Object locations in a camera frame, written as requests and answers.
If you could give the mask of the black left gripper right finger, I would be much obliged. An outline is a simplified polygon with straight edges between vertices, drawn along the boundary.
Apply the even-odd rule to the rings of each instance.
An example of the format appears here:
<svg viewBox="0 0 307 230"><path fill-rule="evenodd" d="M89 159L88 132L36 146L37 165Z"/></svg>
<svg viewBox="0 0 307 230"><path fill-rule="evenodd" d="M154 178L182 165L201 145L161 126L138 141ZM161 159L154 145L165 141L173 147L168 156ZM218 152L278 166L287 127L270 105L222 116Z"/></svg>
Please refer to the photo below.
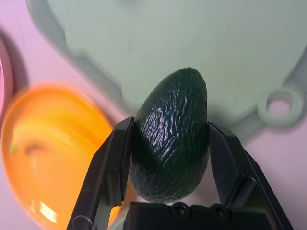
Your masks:
<svg viewBox="0 0 307 230"><path fill-rule="evenodd" d="M259 208L267 213L274 229L293 229L260 166L235 134L210 122L209 151L222 205Z"/></svg>

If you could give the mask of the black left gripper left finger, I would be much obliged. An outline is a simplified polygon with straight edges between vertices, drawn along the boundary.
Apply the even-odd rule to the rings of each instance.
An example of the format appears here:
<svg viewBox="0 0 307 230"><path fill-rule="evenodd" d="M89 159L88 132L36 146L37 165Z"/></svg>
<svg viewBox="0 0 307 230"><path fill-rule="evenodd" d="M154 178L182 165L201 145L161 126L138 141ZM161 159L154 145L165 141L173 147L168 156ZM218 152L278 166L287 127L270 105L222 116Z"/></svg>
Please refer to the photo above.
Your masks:
<svg viewBox="0 0 307 230"><path fill-rule="evenodd" d="M127 188L134 117L117 123L94 154L68 230L106 230L112 208L121 206Z"/></svg>

